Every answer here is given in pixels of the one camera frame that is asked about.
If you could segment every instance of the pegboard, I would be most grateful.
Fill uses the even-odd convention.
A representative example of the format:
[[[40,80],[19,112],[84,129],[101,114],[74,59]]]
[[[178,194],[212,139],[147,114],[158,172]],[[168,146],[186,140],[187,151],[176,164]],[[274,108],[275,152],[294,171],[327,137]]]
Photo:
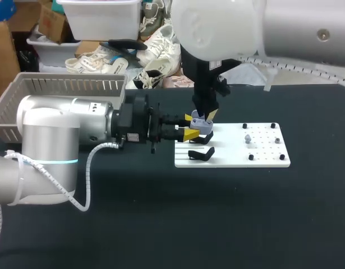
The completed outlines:
[[[207,145],[175,142],[174,163],[178,168],[286,168],[291,161],[278,123],[226,123],[213,125],[214,136]],[[245,137],[250,135],[251,142]],[[190,160],[189,150],[206,153],[215,147],[207,162]]]

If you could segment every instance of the black tabletop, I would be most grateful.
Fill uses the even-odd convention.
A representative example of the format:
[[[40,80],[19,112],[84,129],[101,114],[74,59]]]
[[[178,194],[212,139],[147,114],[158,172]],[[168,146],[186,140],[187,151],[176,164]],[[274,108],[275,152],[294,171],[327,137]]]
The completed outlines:
[[[184,113],[191,96],[150,100]],[[155,155],[149,145],[102,150],[88,212],[3,207],[0,268],[345,268],[345,88],[239,87],[220,107],[216,123],[279,123],[291,167],[177,169],[173,142]]]

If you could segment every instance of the shoe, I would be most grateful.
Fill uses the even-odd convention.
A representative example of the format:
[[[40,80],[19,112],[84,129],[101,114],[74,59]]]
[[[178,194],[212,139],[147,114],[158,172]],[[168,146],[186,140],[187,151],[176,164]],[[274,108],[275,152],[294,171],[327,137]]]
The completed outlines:
[[[171,18],[164,18],[163,21],[162,21],[162,25],[166,25],[166,24],[170,24],[172,25],[172,21],[171,21]]]
[[[164,88],[193,88],[194,86],[194,82],[184,75],[172,76],[163,79]]]
[[[171,70],[167,73],[167,77],[174,75],[181,69],[181,46],[169,39],[164,40],[164,49],[158,59],[168,59],[171,63]]]
[[[148,46],[147,50],[139,50],[137,57],[140,59],[139,63],[145,67],[151,61],[156,60],[162,50],[164,49],[164,40],[173,39],[174,31],[172,25],[164,25],[160,27],[144,44]]]
[[[127,85],[126,89],[153,89],[170,72],[171,63],[168,59],[156,59],[150,62],[140,74]]]
[[[81,58],[68,59],[65,66],[70,73],[83,74],[114,74],[116,68],[109,64],[109,60],[103,58],[90,58],[85,55]]]
[[[148,40],[152,34],[161,27],[165,4],[163,0],[153,0],[152,3],[144,3],[142,10],[144,18],[140,24],[140,38]]]
[[[82,55],[89,58],[102,58],[102,59],[110,60],[113,57],[118,56],[119,53],[111,49],[105,48],[103,46],[98,46],[93,52],[87,52]]]
[[[171,24],[172,25],[172,21],[171,21],[171,4],[172,4],[172,0],[164,0],[165,3],[165,8],[163,11],[163,21],[162,21],[162,25],[166,25],[166,24]]]

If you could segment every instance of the plastic basket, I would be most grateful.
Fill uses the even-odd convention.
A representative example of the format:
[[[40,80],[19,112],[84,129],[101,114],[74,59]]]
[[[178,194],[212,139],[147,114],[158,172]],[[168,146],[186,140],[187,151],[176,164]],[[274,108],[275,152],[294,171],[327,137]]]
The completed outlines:
[[[28,95],[125,97],[125,75],[19,73],[0,97],[0,138],[21,143],[16,125],[20,101]]]

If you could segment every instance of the white plastic bin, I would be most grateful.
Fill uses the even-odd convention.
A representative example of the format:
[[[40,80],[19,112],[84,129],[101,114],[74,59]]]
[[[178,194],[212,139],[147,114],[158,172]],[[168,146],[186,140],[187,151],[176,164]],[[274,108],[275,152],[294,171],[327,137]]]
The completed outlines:
[[[77,40],[133,39],[139,36],[141,0],[57,0]]]
[[[67,59],[75,58],[75,51],[81,43],[62,43],[59,45],[54,42],[39,42],[34,35],[29,37],[26,42],[34,47],[42,64],[62,67],[65,67]]]

